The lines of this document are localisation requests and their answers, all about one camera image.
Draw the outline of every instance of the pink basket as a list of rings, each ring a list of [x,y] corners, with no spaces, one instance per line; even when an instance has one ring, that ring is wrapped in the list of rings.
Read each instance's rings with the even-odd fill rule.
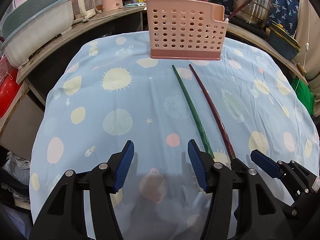
[[[0,59],[0,86],[12,68],[7,57],[3,55]]]
[[[220,60],[224,7],[196,0],[146,0],[150,57]]]

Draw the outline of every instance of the red plastic object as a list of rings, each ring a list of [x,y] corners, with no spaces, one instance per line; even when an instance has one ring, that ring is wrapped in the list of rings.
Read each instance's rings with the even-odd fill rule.
[[[17,75],[18,69],[12,69],[0,87],[0,118],[4,116],[22,85],[22,82],[20,85],[16,83]]]

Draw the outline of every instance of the metal screw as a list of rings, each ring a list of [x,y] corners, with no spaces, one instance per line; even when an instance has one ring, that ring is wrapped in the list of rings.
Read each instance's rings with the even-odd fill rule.
[[[257,174],[257,171],[255,169],[249,169],[248,172],[250,175],[253,175],[253,176]]]
[[[68,171],[66,171],[65,175],[67,177],[71,177],[73,175],[73,171],[72,170],[68,170]]]
[[[101,163],[101,164],[99,165],[99,169],[100,169],[100,170],[105,170],[106,168],[108,168],[108,164],[106,164],[106,163]]]
[[[214,163],[213,165],[216,169],[221,169],[222,168],[222,164],[221,163]]]

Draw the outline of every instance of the brown stick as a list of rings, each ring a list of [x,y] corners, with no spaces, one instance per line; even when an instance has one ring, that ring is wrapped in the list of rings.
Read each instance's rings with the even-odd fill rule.
[[[247,6],[247,4],[251,3],[253,0],[247,0],[242,5],[240,5],[232,14],[230,14],[227,18],[230,20],[233,16],[235,16],[241,9]]]
[[[230,140],[229,140],[229,136],[228,136],[228,134],[226,133],[226,130],[224,129],[224,126],[223,126],[223,124],[222,124],[222,122],[221,122],[221,119],[220,119],[220,116],[219,116],[219,114],[218,114],[218,111],[217,111],[217,109],[215,108],[215,106],[214,106],[214,104],[213,104],[213,102],[212,102],[212,100],[211,100],[211,98],[210,98],[207,90],[205,89],[205,87],[204,87],[204,85],[202,84],[200,78],[198,77],[197,73],[196,73],[195,70],[193,69],[192,65],[189,64],[189,67],[190,67],[191,71],[193,72],[194,76],[196,77],[196,80],[197,80],[198,84],[200,85],[201,90],[202,90],[205,98],[207,99],[207,102],[208,102],[208,104],[209,104],[209,107],[210,107],[210,109],[211,109],[211,111],[212,111],[212,114],[213,114],[213,116],[214,116],[214,118],[215,118],[215,120],[216,120],[216,122],[217,122],[218,127],[219,127],[220,134],[221,134],[221,136],[222,136],[222,138],[223,138],[223,142],[224,142],[224,145],[226,146],[226,149],[227,149],[229,158],[230,158],[230,160],[233,160],[233,159],[236,158],[235,151],[233,150],[233,147],[232,147],[232,145],[231,145],[231,143],[230,143]]]

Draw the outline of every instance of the patterned tablecloth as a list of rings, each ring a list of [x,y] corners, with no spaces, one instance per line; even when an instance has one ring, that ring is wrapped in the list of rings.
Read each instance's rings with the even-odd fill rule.
[[[218,161],[229,159],[192,64],[214,102],[239,157],[262,175],[273,194],[291,203],[249,154],[258,148],[273,160],[296,160],[318,174],[319,139],[307,110],[265,52],[225,39],[222,60],[149,57],[148,32],[121,34],[85,44],[50,91],[31,160],[30,198],[35,220],[61,175],[89,171],[135,146],[124,187],[112,196],[124,239],[199,239],[210,195],[199,188],[187,143],[203,145],[172,70],[174,64],[197,109]],[[94,237],[85,192],[88,235]],[[237,195],[234,196],[236,208]],[[229,236],[235,232],[231,218]]]

